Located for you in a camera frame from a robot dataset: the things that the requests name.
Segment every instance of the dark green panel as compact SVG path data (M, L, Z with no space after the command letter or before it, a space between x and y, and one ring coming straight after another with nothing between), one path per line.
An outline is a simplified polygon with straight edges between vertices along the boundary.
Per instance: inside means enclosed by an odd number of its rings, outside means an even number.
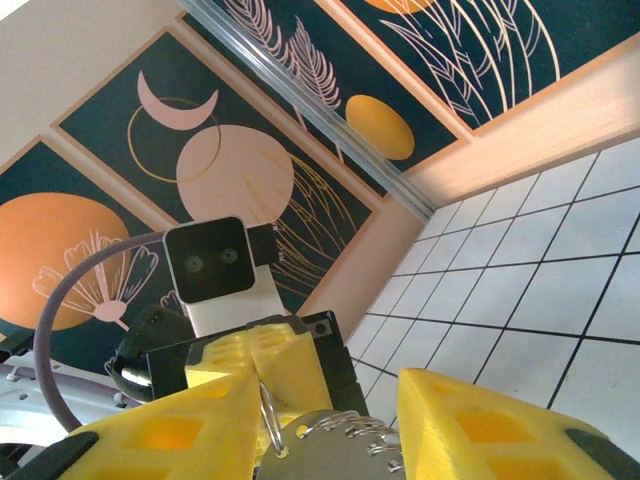
M640 31L637 0L343 1L473 128Z
M39 192L56 192L78 195L95 200L113 211L124 222L130 236L151 230L106 192L69 165L43 143L37 143L0 176L0 204L23 195ZM150 245L149 250L158 255L158 265L150 274L145 286L128 304L122 317L125 324L135 320L149 304L159 304L162 297L173 289L168 265L161 245ZM139 269L132 270L131 283L142 279ZM0 332L9 335L22 329L0 320ZM101 322L95 318L85 323L53 333L51 355L55 360L83 370L105 373L103 365L118 346L124 330L115 323Z
M285 308L296 312L370 210L167 33L65 119L61 127L177 221L192 220L177 185L142 171L129 151L127 128L140 107L137 94L140 71L153 93L174 99L165 102L176 108L201 105L218 91L215 121L209 118L190 130L166 128L144 110L138 114L131 129L132 145L140 161L155 174L175 178L185 144L216 123L263 132L280 143L292 158L301 160L301 164L294 162L296 186L279 219L278 235L285 250L285 262L273 268Z
M269 34L271 42L277 39L277 32L280 31L284 52L291 46L296 31L304 28L307 32L312 49L317 55L330 65L335 79L335 89L337 92L335 101L327 101L335 112L345 117L345 106L348 100L355 95L367 95L382 101L398 113L411 128L416 145L413 153L406 160L393 161L393 165L400 171L406 171L425 158L440 151L444 147L455 141L454 135L447 130L438 120L426 110L395 78L393 78L378 62L371 57L355 40L353 40L342 28L340 28L318 5L313 1L290 2L287 0L248 0L239 2L238 0L215 0L215 2L227 12L234 11L233 5L244 5L249 8L253 15L245 17L244 26L246 31L252 30L251 26L260 19L272 19L273 28ZM188 19L187 22L196 27L197 22ZM220 49L220 43L210 35L203 34L216 49ZM239 68L242 61L231 56L231 60ZM283 61L283 65L290 65L290 62ZM280 104L286 104L279 96L274 98ZM326 139L323 141L328 147L331 143ZM355 163L347 161L349 167L354 167ZM362 174L359 168L354 168L359 175Z

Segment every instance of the white tiled floor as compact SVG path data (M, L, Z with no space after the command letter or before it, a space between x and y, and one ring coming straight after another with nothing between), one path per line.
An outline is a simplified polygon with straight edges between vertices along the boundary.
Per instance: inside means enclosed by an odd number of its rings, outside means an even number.
M371 413L426 367L640 458L639 214L640 139L438 210L347 343Z

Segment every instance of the orange circle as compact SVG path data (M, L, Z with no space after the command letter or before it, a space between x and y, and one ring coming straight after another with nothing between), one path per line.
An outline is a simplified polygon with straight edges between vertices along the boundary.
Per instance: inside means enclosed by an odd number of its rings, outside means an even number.
M106 242L129 236L122 220L101 203L63 193L15 198L0 206L0 224L0 318L27 328L36 327L47 301L34 285L50 294L69 273L69 265L73 268L99 249L96 238ZM91 318L87 313L92 311L91 302L86 298L100 300L92 287L102 279L113 284L117 271L126 273L128 258L103 262L100 279L95 270L85 275L79 284L89 294L76 290L65 298L67 304L84 305L85 312L61 307L54 329L74 327Z
M417 13L428 7L436 0L365 0L380 10L389 13Z

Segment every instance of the purple cable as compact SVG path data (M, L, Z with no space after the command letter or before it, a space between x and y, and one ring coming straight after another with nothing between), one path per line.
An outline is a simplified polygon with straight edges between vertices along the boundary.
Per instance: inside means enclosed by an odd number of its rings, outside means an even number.
M56 318L58 309L73 286L96 265L125 250L141 247L142 245L148 245L150 243L161 242L163 235L164 232L139 235L94 253L71 270L67 276L58 283L58 286L51 293L49 300L47 300L44 310L42 310L33 340L36 378L38 379L42 395L51 409L51 413L53 413L53 416L56 417L56 420L60 422L67 432L72 432L81 427L82 423L80 423L80 420L71 412L64 398L62 398L62 394L56 385L53 371L51 370L51 331L53 330L53 321Z

